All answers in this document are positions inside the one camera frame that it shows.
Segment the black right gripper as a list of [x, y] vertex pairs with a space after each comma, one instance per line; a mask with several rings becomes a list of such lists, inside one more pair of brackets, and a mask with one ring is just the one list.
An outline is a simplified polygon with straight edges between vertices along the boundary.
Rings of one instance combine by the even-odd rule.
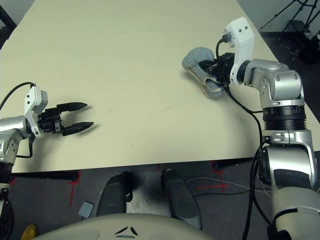
[[217, 80], [222, 84], [230, 83], [230, 74], [234, 66], [235, 54], [226, 52], [216, 60], [203, 60], [199, 63], [200, 68], [208, 74], [216, 74]]

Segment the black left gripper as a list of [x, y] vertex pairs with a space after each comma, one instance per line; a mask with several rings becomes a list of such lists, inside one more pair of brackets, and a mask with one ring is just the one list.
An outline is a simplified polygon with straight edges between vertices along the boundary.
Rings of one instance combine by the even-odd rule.
[[61, 113], [78, 111], [87, 106], [88, 105], [83, 102], [68, 102], [57, 104], [56, 107], [45, 109], [44, 112], [42, 112], [38, 116], [37, 124], [44, 133], [61, 133], [64, 137], [80, 133], [90, 128], [94, 124], [94, 122], [79, 122], [63, 128]]

